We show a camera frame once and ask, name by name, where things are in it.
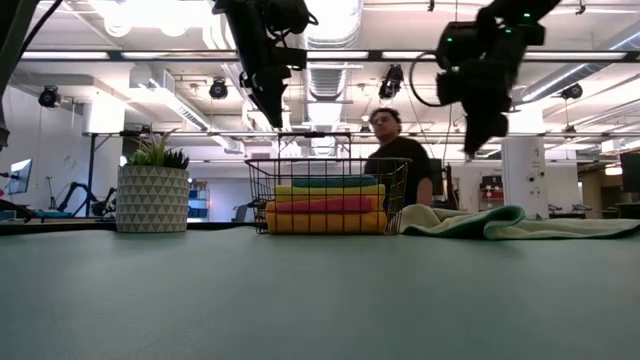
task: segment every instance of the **geometric patterned planter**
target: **geometric patterned planter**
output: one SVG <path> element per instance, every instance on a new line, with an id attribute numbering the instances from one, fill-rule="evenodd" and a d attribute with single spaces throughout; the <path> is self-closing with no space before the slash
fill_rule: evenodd
<path id="1" fill-rule="evenodd" d="M 122 166 L 116 193 L 119 232 L 187 230 L 189 173 L 156 166 Z"/>

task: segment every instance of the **wire basket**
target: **wire basket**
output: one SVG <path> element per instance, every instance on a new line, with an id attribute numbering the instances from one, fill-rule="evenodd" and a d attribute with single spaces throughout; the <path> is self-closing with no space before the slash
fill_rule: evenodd
<path id="1" fill-rule="evenodd" d="M 398 234 L 410 161 L 247 160 L 256 229 L 261 234 Z"/>

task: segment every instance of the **green table surface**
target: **green table surface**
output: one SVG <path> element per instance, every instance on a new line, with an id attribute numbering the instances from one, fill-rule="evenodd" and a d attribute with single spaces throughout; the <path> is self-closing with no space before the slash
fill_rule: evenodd
<path id="1" fill-rule="evenodd" d="M 0 359 L 638 359 L 640 240 L 0 238 Z"/>

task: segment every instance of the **computer screen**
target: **computer screen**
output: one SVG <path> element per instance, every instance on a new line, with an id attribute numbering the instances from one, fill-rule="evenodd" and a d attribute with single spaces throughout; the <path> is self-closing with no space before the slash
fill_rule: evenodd
<path id="1" fill-rule="evenodd" d="M 11 165 L 11 173 L 7 193 L 9 195 L 26 193 L 31 176 L 31 159 Z"/>
<path id="2" fill-rule="evenodd" d="M 433 195 L 444 195 L 444 181 L 442 179 L 442 160 L 429 159 L 431 166 L 431 183 L 433 185 Z"/>
<path id="3" fill-rule="evenodd" d="M 640 154 L 620 154 L 622 191 L 640 192 Z"/>

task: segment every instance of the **folded towel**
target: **folded towel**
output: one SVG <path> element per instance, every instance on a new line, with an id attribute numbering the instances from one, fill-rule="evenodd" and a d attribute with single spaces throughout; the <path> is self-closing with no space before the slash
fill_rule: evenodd
<path id="1" fill-rule="evenodd" d="M 402 211 L 404 235 L 471 240 L 615 239 L 640 232 L 640 220 L 526 220 L 518 206 L 481 213 L 411 205 Z"/>
<path id="2" fill-rule="evenodd" d="M 271 234 L 383 234 L 386 227 L 387 215 L 382 211 L 366 214 L 267 213 L 267 228 Z"/>
<path id="3" fill-rule="evenodd" d="M 349 188 L 306 188 L 289 185 L 276 185 L 276 202 L 291 202 L 302 200 L 327 200 L 344 195 L 378 195 L 384 197 L 384 185 L 370 185 Z"/>
<path id="4" fill-rule="evenodd" d="M 323 200 L 299 200 L 291 202 L 269 202 L 267 212 L 277 213 L 367 213 L 380 210 L 377 196 L 342 196 Z"/>
<path id="5" fill-rule="evenodd" d="M 293 178 L 292 185 L 307 188 L 361 187 L 378 185 L 378 179 L 369 175 L 300 176 Z"/>

